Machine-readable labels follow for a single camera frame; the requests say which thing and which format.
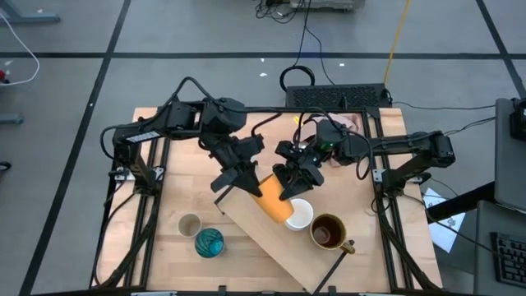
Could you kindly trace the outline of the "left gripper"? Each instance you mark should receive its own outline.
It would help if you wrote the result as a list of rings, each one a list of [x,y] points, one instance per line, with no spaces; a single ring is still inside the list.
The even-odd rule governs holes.
[[[264,148],[264,137],[261,134],[253,134],[244,138],[220,134],[201,135],[201,149],[209,152],[209,157],[219,163],[222,172],[210,184],[210,189],[217,192],[233,183],[237,178],[237,187],[256,197],[261,197],[260,182],[256,176],[256,163],[253,163],[251,159]]]

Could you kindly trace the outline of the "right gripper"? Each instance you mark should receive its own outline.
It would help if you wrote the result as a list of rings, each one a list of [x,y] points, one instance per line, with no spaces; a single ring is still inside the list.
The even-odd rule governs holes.
[[[300,148],[291,141],[280,141],[275,148],[275,154],[285,159],[283,164],[273,166],[273,174],[283,188],[279,195],[281,201],[310,191],[324,183],[319,168],[325,158],[325,152],[315,145],[308,144]]]

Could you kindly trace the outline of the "orange cup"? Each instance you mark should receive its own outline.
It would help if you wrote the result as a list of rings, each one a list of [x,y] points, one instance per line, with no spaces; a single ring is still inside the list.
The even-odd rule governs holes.
[[[280,200],[283,187],[278,178],[271,174],[264,178],[259,189],[261,197],[251,194],[255,203],[277,224],[283,224],[292,214],[293,206],[289,200]]]

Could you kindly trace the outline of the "white mug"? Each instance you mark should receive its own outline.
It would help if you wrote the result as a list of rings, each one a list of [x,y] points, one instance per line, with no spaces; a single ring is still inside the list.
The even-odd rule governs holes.
[[[311,224],[314,210],[311,204],[301,198],[291,200],[293,214],[284,222],[285,226],[292,231],[300,231]]]

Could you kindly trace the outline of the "small beige cup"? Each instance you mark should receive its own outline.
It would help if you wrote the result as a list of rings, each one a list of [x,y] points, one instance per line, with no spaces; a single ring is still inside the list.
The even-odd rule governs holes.
[[[185,238],[197,236],[201,228],[201,218],[194,213],[185,214],[178,221],[178,231]]]

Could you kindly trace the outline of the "pink cloth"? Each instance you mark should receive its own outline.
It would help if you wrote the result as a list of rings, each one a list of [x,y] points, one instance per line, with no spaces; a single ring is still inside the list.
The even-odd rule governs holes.
[[[340,123],[347,127],[352,132],[360,132],[360,129],[362,127],[359,116],[357,116],[355,113],[328,113],[330,117],[337,123]],[[315,122],[320,122],[322,120],[328,120],[328,118],[325,115],[316,115],[313,117]],[[341,164],[339,164],[334,158],[330,158],[330,166],[333,168],[340,167]]]

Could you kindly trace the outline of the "brown glazed mug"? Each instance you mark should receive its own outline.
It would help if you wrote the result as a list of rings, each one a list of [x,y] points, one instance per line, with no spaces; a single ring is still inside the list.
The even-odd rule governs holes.
[[[347,240],[347,229],[343,221],[332,214],[318,215],[311,223],[310,235],[313,242],[325,250],[341,250],[354,254],[353,241]]]

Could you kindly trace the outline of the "black computer case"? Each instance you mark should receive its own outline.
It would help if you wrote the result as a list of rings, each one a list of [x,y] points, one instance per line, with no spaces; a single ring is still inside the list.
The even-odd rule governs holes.
[[[290,86],[285,105],[290,108],[323,109],[389,108],[390,99],[383,84]]]

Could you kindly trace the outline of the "white paper sheet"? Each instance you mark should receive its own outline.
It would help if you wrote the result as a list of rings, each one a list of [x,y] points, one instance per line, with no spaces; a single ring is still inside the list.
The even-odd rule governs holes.
[[[444,197],[431,188],[428,188],[423,193],[422,197],[428,212],[430,212],[431,207],[446,201]],[[431,231],[432,242],[443,251],[450,253],[457,238],[457,232],[459,232],[460,227],[464,222],[464,217],[465,213],[460,213],[440,220],[438,223],[431,223],[429,229]]]

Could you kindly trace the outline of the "grey equipment box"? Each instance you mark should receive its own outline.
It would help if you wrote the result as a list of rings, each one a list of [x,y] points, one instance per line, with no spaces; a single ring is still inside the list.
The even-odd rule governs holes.
[[[284,0],[291,8],[334,9],[350,12],[362,8],[366,0]]]

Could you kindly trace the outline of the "grey desk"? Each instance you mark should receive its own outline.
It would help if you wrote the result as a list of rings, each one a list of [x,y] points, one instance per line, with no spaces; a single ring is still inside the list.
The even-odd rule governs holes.
[[[510,99],[496,101],[495,179],[493,202],[480,201],[477,208],[474,288],[489,296],[526,296],[526,288],[496,280],[491,233],[526,239],[526,141],[510,134],[510,116],[515,111]]]

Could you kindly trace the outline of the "black desk device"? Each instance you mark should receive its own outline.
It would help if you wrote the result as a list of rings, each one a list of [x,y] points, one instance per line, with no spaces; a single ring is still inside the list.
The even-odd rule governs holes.
[[[510,114],[510,136],[519,141],[526,141],[526,98],[510,100],[514,111]]]

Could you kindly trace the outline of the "black keyboard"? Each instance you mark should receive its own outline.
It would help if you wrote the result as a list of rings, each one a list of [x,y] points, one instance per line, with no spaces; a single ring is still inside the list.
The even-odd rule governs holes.
[[[526,289],[526,237],[491,232],[496,280]]]

